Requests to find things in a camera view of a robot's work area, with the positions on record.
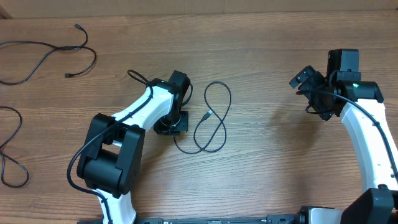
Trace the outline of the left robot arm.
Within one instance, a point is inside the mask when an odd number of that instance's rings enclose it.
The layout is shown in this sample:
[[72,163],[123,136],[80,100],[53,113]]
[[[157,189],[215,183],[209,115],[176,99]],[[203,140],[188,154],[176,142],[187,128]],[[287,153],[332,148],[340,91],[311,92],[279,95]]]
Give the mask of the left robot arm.
[[67,171],[71,186],[97,196],[103,212],[99,223],[134,223],[131,189],[141,166],[148,130],[176,136],[188,130],[188,111],[182,110],[191,81],[173,71],[169,80],[148,81],[134,70],[128,75],[144,83],[144,94],[125,110],[93,117],[84,146]]

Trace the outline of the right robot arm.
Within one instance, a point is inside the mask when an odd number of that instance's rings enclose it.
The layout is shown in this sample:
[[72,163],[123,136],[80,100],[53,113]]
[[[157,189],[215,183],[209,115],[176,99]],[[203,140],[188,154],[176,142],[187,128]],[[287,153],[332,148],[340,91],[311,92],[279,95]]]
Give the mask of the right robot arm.
[[291,223],[397,223],[397,148],[376,82],[363,81],[357,49],[328,53],[326,75],[306,66],[289,82],[308,99],[305,111],[340,118],[361,173],[362,194],[346,209],[303,206]]

